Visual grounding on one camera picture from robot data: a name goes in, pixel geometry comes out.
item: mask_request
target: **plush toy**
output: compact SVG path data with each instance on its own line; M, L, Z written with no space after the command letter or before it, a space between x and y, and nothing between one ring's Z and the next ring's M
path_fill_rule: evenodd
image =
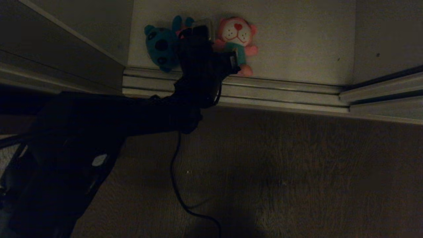
M186 27L191 27L194 19L188 17ZM177 33L183 29L182 17L176 16L172 22L172 29L156 28L148 25L144 28L146 46L151 60L164 72L169 72L179 65L178 57L174 52L174 45L178 39Z
M258 53L257 46L250 45L256 33L255 25L248 24L240 17L221 19L217 33L218 39L214 44L215 50L237 52L238 65L241 68L239 73L246 77L253 75L253 70L246 64L246 56Z

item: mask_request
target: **pink plush bear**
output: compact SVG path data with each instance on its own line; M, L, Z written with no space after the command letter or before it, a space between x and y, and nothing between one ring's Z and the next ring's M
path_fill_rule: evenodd
M216 51L236 51L238 65L241 68L239 74L250 77L253 70L246 64L246 56L257 55L258 48L250 45L253 36L257 33L255 25L249 25L240 17L221 19L218 29L218 39L214 43Z

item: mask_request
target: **cord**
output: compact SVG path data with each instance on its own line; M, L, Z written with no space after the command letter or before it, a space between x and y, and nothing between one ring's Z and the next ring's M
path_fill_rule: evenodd
M220 96L222 95L222 82L220 83L219 93L217 94L216 100L213 103L213 106L216 106L219 103Z
M176 185L175 175L174 175L174 172L173 172L173 164L175 163L175 159L176 159L176 156L178 155L180 147L181 147L181 132L179 131L178 132L178 145L176 146L175 154L173 154L173 158L170 161L170 179L172 180L172 186L173 186L173 190L175 191L176 198L178 199L182 208L188 214L214 222L216 224L217 228L219 229L219 238L221 238L222 237L222 227L221 227L220 223L211 216L205 216L205 215L201 215L201 214L192 212L181 198L181 195L180 195L179 190L178 190L178 186Z

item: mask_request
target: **white wall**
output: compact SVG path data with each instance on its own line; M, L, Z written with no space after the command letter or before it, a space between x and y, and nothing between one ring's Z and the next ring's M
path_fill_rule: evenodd
M422 0L357 0L356 18L354 83L423 65Z
M126 65L133 0L21 0L53 16Z
M144 27L170 28L173 17L241 16L255 24L259 55L247 58L255 77L308 83L352 83L355 0L135 0L128 64L157 68Z

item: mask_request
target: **black dot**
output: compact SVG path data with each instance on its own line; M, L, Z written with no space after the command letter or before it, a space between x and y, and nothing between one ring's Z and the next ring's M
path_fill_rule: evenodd
M153 31L148 35L148 40L153 39L157 35L157 32Z
M168 59L166 59L165 57L160 57L157 59L157 62L159 64L165 64L168 61Z
M154 48L158 51L165 51L168 49L168 42L165 39L158 40Z

